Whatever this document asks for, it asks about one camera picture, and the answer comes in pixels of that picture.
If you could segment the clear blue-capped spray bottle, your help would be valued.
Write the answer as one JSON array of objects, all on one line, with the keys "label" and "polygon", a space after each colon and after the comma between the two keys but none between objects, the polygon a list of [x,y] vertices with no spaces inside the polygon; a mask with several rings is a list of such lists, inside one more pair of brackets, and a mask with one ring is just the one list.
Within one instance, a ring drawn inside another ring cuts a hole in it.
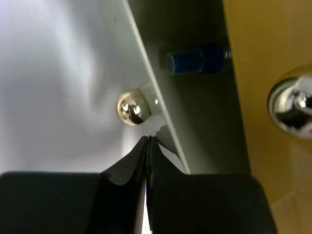
[{"label": "clear blue-capped spray bottle", "polygon": [[232,51],[228,44],[210,42],[184,51],[161,53],[159,68],[171,75],[215,74],[232,63]]}]

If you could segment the round cream drawer organizer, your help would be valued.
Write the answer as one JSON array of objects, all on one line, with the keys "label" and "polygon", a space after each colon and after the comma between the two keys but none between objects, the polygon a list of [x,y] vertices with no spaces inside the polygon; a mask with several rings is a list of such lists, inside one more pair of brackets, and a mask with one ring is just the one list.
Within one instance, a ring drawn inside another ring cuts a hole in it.
[{"label": "round cream drawer organizer", "polygon": [[[149,81],[191,174],[250,171],[278,232],[312,231],[312,3],[309,0],[101,0],[129,88]],[[231,49],[213,75],[172,76],[164,58],[209,42]]]}]

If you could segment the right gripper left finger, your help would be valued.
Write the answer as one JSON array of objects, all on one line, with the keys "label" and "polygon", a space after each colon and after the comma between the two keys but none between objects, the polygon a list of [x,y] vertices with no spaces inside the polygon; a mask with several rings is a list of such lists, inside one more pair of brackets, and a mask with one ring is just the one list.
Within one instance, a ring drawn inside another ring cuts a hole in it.
[{"label": "right gripper left finger", "polygon": [[3,234],[139,234],[148,138],[101,173],[6,172]]}]

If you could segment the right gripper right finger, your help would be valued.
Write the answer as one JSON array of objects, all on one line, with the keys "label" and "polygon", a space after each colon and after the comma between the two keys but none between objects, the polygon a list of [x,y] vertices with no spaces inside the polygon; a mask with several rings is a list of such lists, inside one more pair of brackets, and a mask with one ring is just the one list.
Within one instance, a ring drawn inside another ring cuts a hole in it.
[{"label": "right gripper right finger", "polygon": [[146,202],[155,234],[275,234],[260,183],[251,175],[187,175],[149,137]]}]

